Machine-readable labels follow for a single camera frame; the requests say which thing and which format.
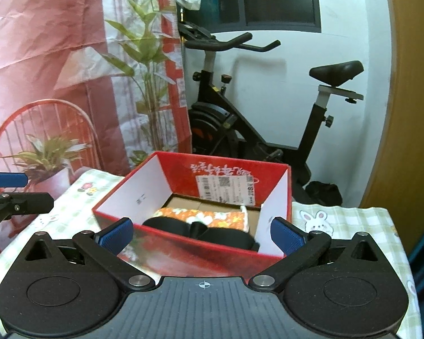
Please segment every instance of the plant pot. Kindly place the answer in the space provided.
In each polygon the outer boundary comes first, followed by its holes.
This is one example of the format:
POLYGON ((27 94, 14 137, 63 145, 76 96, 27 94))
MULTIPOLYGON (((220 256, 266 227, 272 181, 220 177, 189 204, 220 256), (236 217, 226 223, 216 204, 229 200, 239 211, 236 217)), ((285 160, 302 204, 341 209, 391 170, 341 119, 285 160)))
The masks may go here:
POLYGON ((54 174, 49 179, 39 182, 34 186, 34 192, 48 192, 54 200, 58 199, 68 188, 70 187, 69 182, 69 170, 63 168, 57 174, 54 174))

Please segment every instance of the black strap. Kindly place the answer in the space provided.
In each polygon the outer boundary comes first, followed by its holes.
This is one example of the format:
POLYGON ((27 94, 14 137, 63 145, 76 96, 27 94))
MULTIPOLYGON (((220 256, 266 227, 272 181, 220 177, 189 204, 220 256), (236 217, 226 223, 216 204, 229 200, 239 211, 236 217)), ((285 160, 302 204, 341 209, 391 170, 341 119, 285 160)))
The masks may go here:
POLYGON ((237 249, 259 250, 259 244, 254 241, 254 238, 249 233, 232 228, 208 228, 201 222, 189 224, 167 216, 149 218, 143 225, 194 240, 235 247, 237 249))

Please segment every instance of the wooden door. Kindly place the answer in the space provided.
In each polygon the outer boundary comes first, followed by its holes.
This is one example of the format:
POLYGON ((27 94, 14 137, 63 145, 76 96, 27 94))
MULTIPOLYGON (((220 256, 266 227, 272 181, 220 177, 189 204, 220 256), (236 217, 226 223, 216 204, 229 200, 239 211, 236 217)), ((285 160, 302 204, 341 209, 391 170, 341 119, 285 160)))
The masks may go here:
POLYGON ((361 207, 389 210, 409 253, 424 233, 424 0, 389 0, 393 73, 384 134, 361 207))

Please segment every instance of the open cardboard box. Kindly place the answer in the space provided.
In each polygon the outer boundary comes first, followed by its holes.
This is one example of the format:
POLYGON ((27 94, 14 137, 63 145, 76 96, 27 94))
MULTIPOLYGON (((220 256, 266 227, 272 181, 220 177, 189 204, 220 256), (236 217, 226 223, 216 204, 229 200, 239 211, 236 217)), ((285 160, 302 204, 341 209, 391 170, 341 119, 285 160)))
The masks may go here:
POLYGON ((168 276, 253 275, 283 257, 272 242, 275 216, 291 221, 290 168, 286 164, 155 152, 94 208, 102 228, 122 217, 134 223, 130 247, 144 268, 168 276), (193 240, 141 225, 162 207, 231 212, 246 205, 250 251, 193 240))

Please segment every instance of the qr code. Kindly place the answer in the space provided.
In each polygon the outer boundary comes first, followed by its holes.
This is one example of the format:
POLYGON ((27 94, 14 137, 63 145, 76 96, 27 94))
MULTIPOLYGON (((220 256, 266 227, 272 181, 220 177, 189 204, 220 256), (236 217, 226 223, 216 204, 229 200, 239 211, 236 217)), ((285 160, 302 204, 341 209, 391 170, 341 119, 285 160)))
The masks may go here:
POLYGON ((218 177, 218 184, 220 187, 231 187, 231 180, 229 177, 218 177))

